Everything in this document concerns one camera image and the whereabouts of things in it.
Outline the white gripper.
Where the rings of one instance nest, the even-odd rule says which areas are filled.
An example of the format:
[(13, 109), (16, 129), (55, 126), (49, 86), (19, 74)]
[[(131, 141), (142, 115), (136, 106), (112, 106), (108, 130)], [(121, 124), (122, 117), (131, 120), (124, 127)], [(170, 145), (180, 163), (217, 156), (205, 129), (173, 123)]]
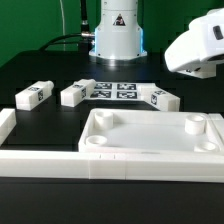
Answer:
[(224, 8), (194, 19), (165, 51), (165, 62), (171, 72), (215, 77), (216, 66), (224, 63)]

